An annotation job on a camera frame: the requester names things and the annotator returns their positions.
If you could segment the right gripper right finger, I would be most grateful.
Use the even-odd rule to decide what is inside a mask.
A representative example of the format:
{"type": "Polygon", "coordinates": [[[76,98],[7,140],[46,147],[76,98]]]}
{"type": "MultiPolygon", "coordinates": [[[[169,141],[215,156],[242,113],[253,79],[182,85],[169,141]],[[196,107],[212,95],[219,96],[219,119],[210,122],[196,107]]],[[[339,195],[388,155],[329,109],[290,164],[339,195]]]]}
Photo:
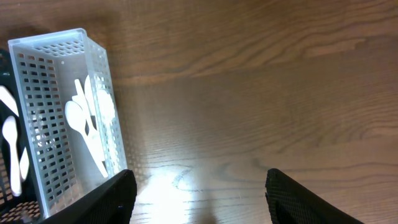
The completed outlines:
{"type": "Polygon", "coordinates": [[[266,200],[272,223],[360,223],[279,169],[269,169],[266,200]]]}

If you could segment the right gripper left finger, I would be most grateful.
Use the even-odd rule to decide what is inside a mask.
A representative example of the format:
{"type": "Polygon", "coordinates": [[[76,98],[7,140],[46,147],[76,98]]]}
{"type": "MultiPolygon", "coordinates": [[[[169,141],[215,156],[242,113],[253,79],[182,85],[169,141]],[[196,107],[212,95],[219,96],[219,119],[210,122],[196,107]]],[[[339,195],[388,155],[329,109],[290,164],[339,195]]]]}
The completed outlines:
{"type": "Polygon", "coordinates": [[[122,170],[44,224],[128,224],[137,196],[133,171],[122,170]]]}

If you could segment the dark green plastic basket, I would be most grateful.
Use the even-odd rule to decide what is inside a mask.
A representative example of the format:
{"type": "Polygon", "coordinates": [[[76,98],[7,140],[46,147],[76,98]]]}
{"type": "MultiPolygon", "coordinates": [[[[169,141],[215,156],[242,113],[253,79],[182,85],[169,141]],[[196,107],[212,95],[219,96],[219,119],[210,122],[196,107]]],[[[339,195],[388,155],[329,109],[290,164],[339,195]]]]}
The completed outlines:
{"type": "Polygon", "coordinates": [[[27,135],[7,50],[1,50],[1,223],[36,223],[40,206],[29,177],[27,135]]]}

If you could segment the short white spoon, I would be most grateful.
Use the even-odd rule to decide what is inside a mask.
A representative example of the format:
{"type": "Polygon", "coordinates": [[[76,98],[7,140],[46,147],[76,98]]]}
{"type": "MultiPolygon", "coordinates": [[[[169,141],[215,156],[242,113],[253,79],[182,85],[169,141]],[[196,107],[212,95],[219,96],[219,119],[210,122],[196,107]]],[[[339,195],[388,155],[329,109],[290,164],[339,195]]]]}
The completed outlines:
{"type": "Polygon", "coordinates": [[[2,126],[2,135],[9,144],[10,151],[10,183],[13,196],[19,197],[22,194],[19,157],[17,153],[17,126],[16,119],[13,116],[6,118],[2,126]]]}

